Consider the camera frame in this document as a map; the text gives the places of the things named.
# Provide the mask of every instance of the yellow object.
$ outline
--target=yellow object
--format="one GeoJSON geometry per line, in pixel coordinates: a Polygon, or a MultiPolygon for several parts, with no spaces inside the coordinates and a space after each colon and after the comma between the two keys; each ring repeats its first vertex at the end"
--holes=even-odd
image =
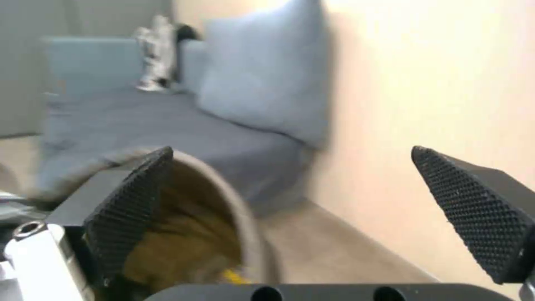
{"type": "Polygon", "coordinates": [[[230,269],[223,271],[223,277],[229,280],[232,284],[249,284],[249,280],[244,279],[242,276],[238,275],[236,272],[230,269]]]}

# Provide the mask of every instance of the couch cushion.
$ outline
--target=couch cushion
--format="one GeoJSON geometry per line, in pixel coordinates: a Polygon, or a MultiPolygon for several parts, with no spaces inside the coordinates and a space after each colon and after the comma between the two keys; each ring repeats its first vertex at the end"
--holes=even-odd
{"type": "Polygon", "coordinates": [[[61,97],[68,99],[57,100],[62,106],[47,118],[63,126],[47,128],[43,141],[62,144],[42,145],[39,190],[54,187],[65,175],[104,154],[169,145],[213,166],[255,209],[291,187],[307,165],[303,143],[209,116],[197,109],[189,94],[143,93],[125,87],[61,97]]]}
{"type": "Polygon", "coordinates": [[[209,21],[199,106],[320,147],[327,129],[328,35],[320,0],[209,21]]]}

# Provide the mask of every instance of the gray blanket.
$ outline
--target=gray blanket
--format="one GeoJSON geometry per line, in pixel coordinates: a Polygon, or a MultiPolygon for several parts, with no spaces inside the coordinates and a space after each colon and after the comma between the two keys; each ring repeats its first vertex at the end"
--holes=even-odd
{"type": "Polygon", "coordinates": [[[218,170],[256,214],[300,180],[309,151],[288,136],[209,116],[189,94],[142,93],[133,87],[48,102],[39,189],[103,154],[169,145],[218,170]]]}

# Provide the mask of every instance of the gray wall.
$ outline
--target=gray wall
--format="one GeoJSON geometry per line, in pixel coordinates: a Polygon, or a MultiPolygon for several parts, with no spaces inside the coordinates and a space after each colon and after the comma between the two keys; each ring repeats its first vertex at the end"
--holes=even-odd
{"type": "Polygon", "coordinates": [[[0,1],[0,137],[39,133],[47,67],[39,40],[47,35],[130,36],[171,0],[0,1]]]}

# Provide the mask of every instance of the textured rubber pad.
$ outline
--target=textured rubber pad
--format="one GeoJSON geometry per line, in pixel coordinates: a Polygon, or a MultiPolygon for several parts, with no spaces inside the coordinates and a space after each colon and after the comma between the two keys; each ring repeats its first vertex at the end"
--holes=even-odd
{"type": "MultiPolygon", "coordinates": [[[[535,193],[503,171],[429,148],[414,147],[412,161],[492,280],[523,282],[535,264],[535,193]]],[[[447,264],[455,268],[454,262],[447,264]]]]}
{"type": "Polygon", "coordinates": [[[87,245],[110,283],[158,210],[159,188],[173,159],[170,147],[142,158],[122,183],[84,220],[87,245]]]}

